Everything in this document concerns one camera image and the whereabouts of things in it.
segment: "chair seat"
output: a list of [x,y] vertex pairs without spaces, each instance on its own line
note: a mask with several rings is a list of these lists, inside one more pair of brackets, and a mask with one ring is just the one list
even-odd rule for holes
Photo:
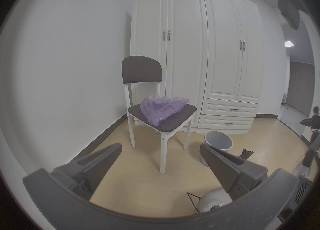
[[152,126],[160,132],[172,132],[175,128],[179,127],[185,120],[187,120],[194,112],[197,111],[195,106],[186,104],[182,110],[173,116],[168,117],[166,120],[161,122],[158,126],[151,125],[147,118],[143,115],[140,109],[140,104],[129,107],[128,112],[134,117],[138,118],[140,121],[147,125]]

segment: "wire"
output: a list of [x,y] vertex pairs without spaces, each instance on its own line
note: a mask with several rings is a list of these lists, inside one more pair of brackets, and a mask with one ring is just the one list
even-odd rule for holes
[[186,194],[189,196],[190,201],[192,202],[192,205],[193,205],[193,207],[195,208],[195,210],[196,210],[198,213],[200,213],[200,212],[198,211],[197,207],[195,206],[193,200],[191,199],[190,195],[192,195],[192,196],[194,196],[194,197],[197,197],[197,198],[199,199],[199,201],[200,201],[201,197],[195,196],[195,195],[193,195],[193,194],[190,194],[189,192],[187,192]]
[[294,167],[292,169],[291,174],[294,172],[294,168],[296,167],[297,163],[300,161],[300,159],[305,155],[305,153],[297,160],[297,162],[294,164]]

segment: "black vent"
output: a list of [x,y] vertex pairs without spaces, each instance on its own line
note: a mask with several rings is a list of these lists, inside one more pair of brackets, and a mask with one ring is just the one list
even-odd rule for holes
[[309,186],[308,183],[302,183],[300,186],[299,186],[299,189],[298,191],[296,192],[296,199],[295,199],[295,202],[296,204],[299,204],[302,196],[304,195],[304,192],[306,191],[306,188]]

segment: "white wardrobe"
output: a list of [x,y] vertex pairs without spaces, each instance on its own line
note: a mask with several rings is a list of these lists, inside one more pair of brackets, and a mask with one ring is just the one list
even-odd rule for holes
[[[161,94],[197,107],[192,131],[246,133],[256,115],[263,77],[263,35],[248,0],[135,0],[131,55],[162,65]],[[132,102],[156,93],[132,84]]]

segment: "gray curtain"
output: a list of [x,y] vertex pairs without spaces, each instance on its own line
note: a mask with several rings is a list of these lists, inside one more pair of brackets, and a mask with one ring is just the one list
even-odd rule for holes
[[315,66],[290,62],[290,81],[286,103],[309,116],[315,89]]

